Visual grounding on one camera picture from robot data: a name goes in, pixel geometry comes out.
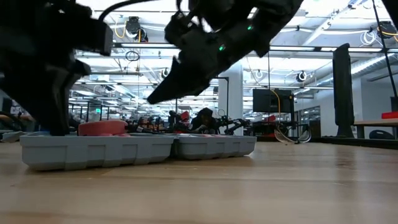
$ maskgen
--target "yellow cable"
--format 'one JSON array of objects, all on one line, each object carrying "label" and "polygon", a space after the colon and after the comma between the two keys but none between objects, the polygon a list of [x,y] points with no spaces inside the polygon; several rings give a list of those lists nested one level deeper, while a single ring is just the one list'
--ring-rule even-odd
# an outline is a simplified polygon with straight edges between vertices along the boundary
[{"label": "yellow cable", "polygon": [[123,38],[124,35],[126,35],[126,24],[127,24],[127,21],[124,22],[123,35],[122,35],[122,36],[120,36],[120,35],[118,34],[118,31],[116,30],[116,25],[115,25],[115,27],[114,27],[114,33],[116,34],[116,37]]},{"label": "yellow cable", "polygon": [[396,42],[398,42],[398,38],[397,38],[398,34],[392,34],[392,33],[384,32],[384,31],[382,31],[381,33],[382,33],[382,34],[386,34],[386,35],[392,35],[392,36],[394,36],[394,39],[396,40]]},{"label": "yellow cable", "polygon": [[382,31],[382,33],[383,34],[386,34],[386,35],[398,35],[398,34],[393,34],[393,33],[388,33],[388,32],[384,32],[384,31]]},{"label": "yellow cable", "polygon": [[278,98],[278,113],[279,113],[279,122],[280,122],[280,99],[279,99],[279,95],[274,91],[269,89],[271,92],[273,92],[276,96],[276,98]]}]

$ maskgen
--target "wooden table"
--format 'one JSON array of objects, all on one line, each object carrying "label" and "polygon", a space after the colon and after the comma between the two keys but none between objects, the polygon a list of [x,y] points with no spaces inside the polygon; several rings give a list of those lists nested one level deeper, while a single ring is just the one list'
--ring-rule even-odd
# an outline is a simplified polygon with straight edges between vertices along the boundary
[{"label": "wooden table", "polygon": [[377,121],[355,121],[357,138],[365,138],[365,127],[398,127],[398,118],[380,119]]},{"label": "wooden table", "polygon": [[398,151],[259,142],[250,157],[32,172],[0,144],[4,224],[396,224]]},{"label": "wooden table", "polygon": [[[7,117],[6,115],[0,114],[0,119],[10,119],[10,118]],[[31,115],[21,115],[21,119],[24,119],[24,120],[27,120],[27,121],[34,121],[35,120]]]}]

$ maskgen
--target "pillar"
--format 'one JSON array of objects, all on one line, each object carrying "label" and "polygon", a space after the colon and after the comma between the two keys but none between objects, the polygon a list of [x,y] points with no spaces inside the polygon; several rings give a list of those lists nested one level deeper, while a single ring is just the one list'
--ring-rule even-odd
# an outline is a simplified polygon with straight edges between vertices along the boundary
[{"label": "pillar", "polygon": [[[218,110],[220,115],[224,115],[227,107],[228,97],[228,116],[231,119],[238,119],[243,117],[243,70],[240,62],[236,62],[227,71],[221,73],[219,77],[229,78],[229,92],[227,93],[226,80],[218,80]],[[221,133],[224,133],[225,128],[220,128]],[[243,135],[243,128],[235,130],[235,135]]]}]

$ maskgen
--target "black panel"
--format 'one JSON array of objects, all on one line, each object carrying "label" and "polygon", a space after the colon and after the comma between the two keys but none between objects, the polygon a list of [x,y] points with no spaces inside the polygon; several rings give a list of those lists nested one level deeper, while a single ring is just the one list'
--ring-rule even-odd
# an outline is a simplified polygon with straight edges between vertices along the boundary
[{"label": "black panel", "polygon": [[333,88],[337,136],[353,138],[351,130],[351,125],[354,125],[353,86],[348,49],[349,44],[344,44],[333,52]]},{"label": "black panel", "polygon": [[[290,113],[293,102],[290,90],[275,90],[280,100],[280,112]],[[278,97],[270,90],[253,89],[253,112],[278,113]]]},{"label": "black panel", "polygon": [[12,107],[12,99],[10,98],[3,98],[2,99],[2,109],[1,111],[11,113]]}]

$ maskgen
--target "monitor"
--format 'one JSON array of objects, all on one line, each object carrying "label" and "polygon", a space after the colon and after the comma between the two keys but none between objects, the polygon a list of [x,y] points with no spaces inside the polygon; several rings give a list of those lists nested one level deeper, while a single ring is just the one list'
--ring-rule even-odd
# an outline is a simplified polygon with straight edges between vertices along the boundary
[{"label": "monitor", "polygon": [[[294,99],[290,90],[274,90],[280,100],[280,112],[291,113]],[[278,113],[278,97],[270,90],[253,89],[253,112]]]}]

